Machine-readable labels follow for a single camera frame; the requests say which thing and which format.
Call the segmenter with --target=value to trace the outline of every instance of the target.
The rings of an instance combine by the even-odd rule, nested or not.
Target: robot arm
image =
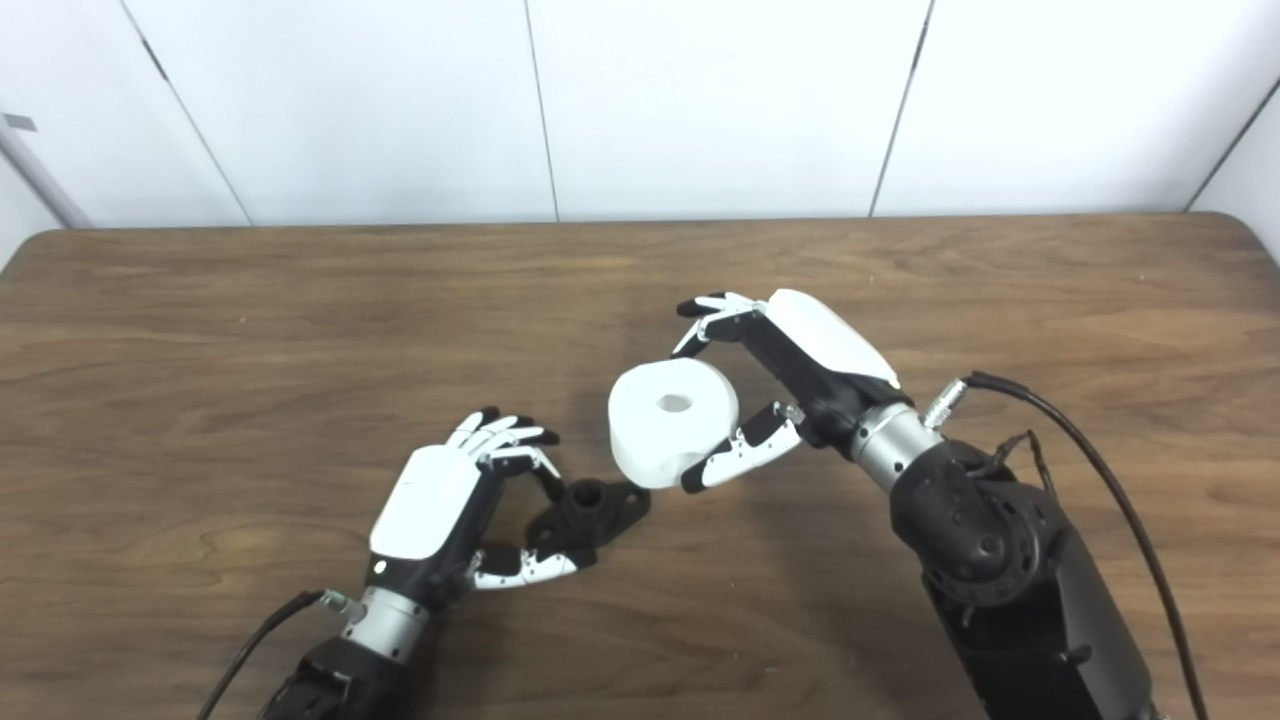
[[[992,720],[1155,720],[1151,676],[1079,533],[1056,498],[938,428],[952,386],[919,414],[892,368],[818,300],[698,297],[673,356],[739,342],[795,397],[748,420],[681,478],[723,483],[800,439],[833,447],[888,495],[893,532]]]
[[[595,562],[595,548],[649,510],[646,491],[584,479],[568,488],[538,445],[554,433],[497,407],[471,414],[443,445],[415,451],[370,534],[360,601],[321,605],[347,625],[307,652],[261,720],[394,720],[410,707],[407,667],[431,618],[472,589],[526,587]],[[531,473],[554,506],[526,529],[529,546],[483,546],[507,478]]]

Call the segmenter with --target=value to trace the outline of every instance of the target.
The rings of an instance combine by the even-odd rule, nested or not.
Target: white cylindrical object
[[[736,427],[733,386],[700,360],[681,357],[632,368],[609,392],[613,461],[640,487],[680,484],[681,473]]]

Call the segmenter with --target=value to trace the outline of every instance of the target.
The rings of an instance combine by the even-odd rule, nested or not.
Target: black connector cable
[[[214,707],[218,705],[218,701],[221,700],[223,693],[227,692],[227,685],[232,684],[232,680],[236,678],[236,673],[239,673],[244,661],[248,660],[250,655],[252,655],[253,648],[257,647],[257,643],[262,642],[262,638],[265,638],[268,633],[278,628],[280,623],[284,623],[296,615],[300,610],[315,605],[315,602],[321,597],[324,597],[324,591],[301,592],[297,597],[282,605],[279,610],[270,614],[266,620],[262,621],[262,625],[260,625],[259,629],[250,635],[248,641],[244,642],[244,646],[236,653],[236,657],[232,659],[232,664],[227,666],[227,671],[223,673],[218,684],[214,685],[212,692],[209,693],[209,700],[206,700],[205,706],[200,708],[200,714],[196,715],[196,720],[209,720],[209,716],[214,712]]]
[[[1102,459],[1102,455],[1093,447],[1093,443],[1089,442],[1089,438],[1084,436],[1080,428],[1075,427],[1075,423],[1050,401],[1032,392],[1027,386],[978,370],[974,370],[972,375],[963,379],[969,387],[989,389],[1015,397],[1047,415],[1057,427],[1062,428],[1062,432],[1070,436],[1076,447],[1080,448],[1080,452],[1089,460],[1089,465],[1093,465],[1093,469],[1102,477],[1102,482],[1106,483],[1107,489],[1116,498],[1120,512],[1124,514],[1125,520],[1129,523],[1133,537],[1138,541],[1138,548],[1142,551],[1142,557],[1147,561],[1151,577],[1156,582],[1156,591],[1160,592],[1160,601],[1165,606],[1165,615],[1169,616],[1169,629],[1172,632],[1174,644],[1178,646],[1178,660],[1183,666],[1183,678],[1187,680],[1187,693],[1190,696],[1192,706],[1196,708],[1196,717],[1197,720],[1208,720],[1208,708],[1204,706],[1204,694],[1201,691],[1199,678],[1196,674],[1196,661],[1192,659],[1190,642],[1187,639],[1187,628],[1183,625],[1181,612],[1178,611],[1178,601],[1174,600],[1174,591],[1169,587],[1169,578],[1165,577],[1165,569],[1161,568],[1160,557],[1156,556],[1156,546],[1151,542],[1147,529],[1142,525],[1138,511],[1134,510],[1133,502],[1129,501],[1129,496],[1124,492],[1124,487],[1120,486],[1119,478],[1107,466],[1106,460]]]

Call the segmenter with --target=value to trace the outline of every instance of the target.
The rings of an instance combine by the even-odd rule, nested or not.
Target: wood grain surface
[[[617,479],[605,397],[669,352],[675,305],[776,287],[827,301],[920,401],[977,368],[1064,407],[1148,524],[1215,716],[1280,716],[1280,273],[1201,214],[40,236],[0,274],[0,716],[192,716],[285,598],[360,591],[415,447],[498,404],[564,436],[571,478]],[[704,357],[744,411],[783,397],[740,348]],[[1161,707],[1189,717],[1074,448],[980,395],[950,434],[1027,427]],[[543,503],[513,480],[493,536]],[[337,626],[287,624],[216,716],[253,717]],[[470,598],[439,656],[439,720],[983,717],[883,493],[808,448],[657,495],[588,573]]]

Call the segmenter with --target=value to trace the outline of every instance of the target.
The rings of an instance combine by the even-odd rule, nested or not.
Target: white wall
[[[119,3],[0,0],[0,143],[77,227],[244,224]]]
[[[96,227],[1179,210],[1280,77],[1276,0],[929,6],[0,0],[0,147]]]
[[[0,270],[28,237],[61,223],[0,154]]]
[[[1192,210],[1235,215],[1280,261],[1280,94],[1258,114]]]
[[[530,0],[561,219],[865,217],[927,6]]]
[[[256,224],[554,220],[522,0],[127,0]]]
[[[876,214],[1183,210],[1276,77],[1275,0],[937,0]]]

